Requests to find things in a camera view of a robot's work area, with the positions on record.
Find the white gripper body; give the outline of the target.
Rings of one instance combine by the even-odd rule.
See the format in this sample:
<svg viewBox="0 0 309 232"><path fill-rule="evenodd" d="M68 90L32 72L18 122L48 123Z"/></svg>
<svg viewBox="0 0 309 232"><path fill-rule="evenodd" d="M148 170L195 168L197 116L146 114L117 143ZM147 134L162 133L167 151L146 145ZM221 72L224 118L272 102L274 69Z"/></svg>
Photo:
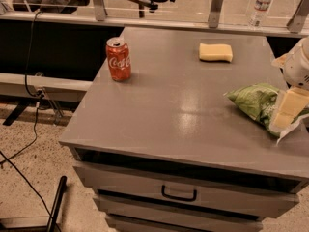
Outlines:
<svg viewBox="0 0 309 232"><path fill-rule="evenodd" d="M291 86L309 90L309 37L301 39L287 53L283 75Z"/></svg>

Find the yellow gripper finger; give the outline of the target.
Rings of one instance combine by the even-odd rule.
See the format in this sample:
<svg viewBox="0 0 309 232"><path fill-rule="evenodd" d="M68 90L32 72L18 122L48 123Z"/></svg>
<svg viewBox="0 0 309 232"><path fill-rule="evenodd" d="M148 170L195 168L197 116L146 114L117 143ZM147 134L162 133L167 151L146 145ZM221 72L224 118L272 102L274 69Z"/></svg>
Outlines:
<svg viewBox="0 0 309 232"><path fill-rule="evenodd" d="M280 90L271 116L271 127L285 129L308 104L308 90L298 87L292 87L287 91Z"/></svg>
<svg viewBox="0 0 309 232"><path fill-rule="evenodd" d="M281 55L281 56L278 57L278 58L275 58L275 59L271 62L271 65L272 65L273 67L283 69L283 68L285 67L286 59L287 59L287 53Z"/></svg>

